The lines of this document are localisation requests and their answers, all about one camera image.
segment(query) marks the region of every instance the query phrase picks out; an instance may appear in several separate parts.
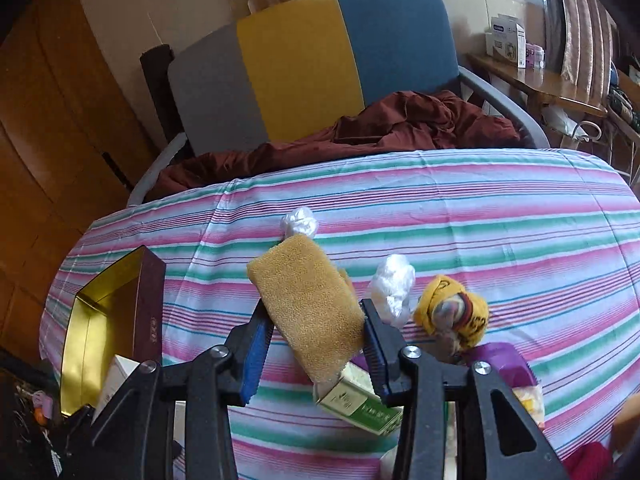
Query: mattress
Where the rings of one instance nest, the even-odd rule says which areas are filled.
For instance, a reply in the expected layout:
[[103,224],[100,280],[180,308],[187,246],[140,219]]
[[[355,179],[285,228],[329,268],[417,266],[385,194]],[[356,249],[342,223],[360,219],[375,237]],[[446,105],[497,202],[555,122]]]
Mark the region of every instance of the mattress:
[[[190,360],[247,322],[258,300],[246,264],[309,206],[316,241],[362,297],[377,265],[405,254],[412,301],[436,274],[481,294],[484,342],[510,342],[543,385],[545,435],[559,456],[609,438],[640,390],[639,203],[594,156],[565,150],[441,150],[340,160],[190,190],[99,219],[60,266],[40,352],[60,372],[75,293],[145,244],[166,262],[165,365]],[[427,336],[409,323],[409,342]],[[230,408],[243,479],[375,478],[397,435],[379,438],[315,406],[275,332],[257,394]],[[184,471],[184,457],[175,463]]]

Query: yellow and blue chair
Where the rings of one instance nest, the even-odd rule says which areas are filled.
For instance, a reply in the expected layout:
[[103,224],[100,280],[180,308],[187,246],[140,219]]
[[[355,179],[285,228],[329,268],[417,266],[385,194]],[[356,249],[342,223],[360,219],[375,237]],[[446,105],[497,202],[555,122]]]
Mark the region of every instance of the yellow and blue chair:
[[172,58],[167,45],[141,57],[171,142],[129,205],[187,141],[195,155],[292,141],[402,90],[460,95],[462,82],[510,118],[528,147],[549,146],[532,117],[458,65],[442,0],[293,0]]

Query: yellow sponge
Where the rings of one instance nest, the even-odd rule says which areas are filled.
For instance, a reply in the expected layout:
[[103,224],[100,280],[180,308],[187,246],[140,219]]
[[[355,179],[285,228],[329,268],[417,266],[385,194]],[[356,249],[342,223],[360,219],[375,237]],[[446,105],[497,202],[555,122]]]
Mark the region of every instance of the yellow sponge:
[[364,313],[353,289],[306,235],[287,238],[246,269],[311,380],[331,379],[360,351]]

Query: crumpled plastic bag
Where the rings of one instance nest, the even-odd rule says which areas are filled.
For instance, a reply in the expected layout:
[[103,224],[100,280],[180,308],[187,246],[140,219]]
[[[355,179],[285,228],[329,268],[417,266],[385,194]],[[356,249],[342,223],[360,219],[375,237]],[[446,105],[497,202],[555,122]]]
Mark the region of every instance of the crumpled plastic bag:
[[404,254],[391,254],[379,264],[367,287],[380,319],[400,329],[415,310],[409,305],[409,292],[415,284],[415,269]]
[[[575,142],[589,142],[590,140],[595,141],[599,140],[602,136],[602,130],[597,124],[592,123],[591,121],[581,121],[577,123],[571,117],[569,117],[566,112],[559,106],[545,106],[544,108],[542,108],[542,117],[545,120],[547,126],[550,126],[564,136],[573,139]],[[585,125],[593,127],[596,130],[597,134],[594,136],[588,134],[583,129],[583,126]],[[573,150],[577,149],[576,146],[573,147],[568,144],[565,144],[564,147],[568,147]]]
[[295,234],[303,234],[313,239],[318,232],[318,220],[308,207],[297,207],[282,217],[280,227],[284,231],[285,238]]

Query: white product box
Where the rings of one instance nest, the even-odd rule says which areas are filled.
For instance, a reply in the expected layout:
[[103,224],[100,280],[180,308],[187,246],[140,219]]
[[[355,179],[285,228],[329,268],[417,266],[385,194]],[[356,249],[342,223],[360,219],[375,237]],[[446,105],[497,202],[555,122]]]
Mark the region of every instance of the white product box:
[[[98,397],[98,405],[95,407],[94,422],[100,412],[111,400],[111,397],[118,391],[118,388],[124,384],[127,377],[131,375],[133,370],[139,365],[139,362],[127,359],[121,355],[116,355],[112,361],[107,377],[102,385],[100,397]],[[177,400],[175,403],[174,415],[174,440],[184,446],[184,416],[186,403],[183,400]]]
[[493,57],[518,68],[524,68],[527,60],[527,40],[524,27],[518,18],[498,14],[491,18],[494,35]]
[[494,34],[492,32],[486,32],[484,34],[484,42],[486,43],[486,54],[488,56],[494,55]]

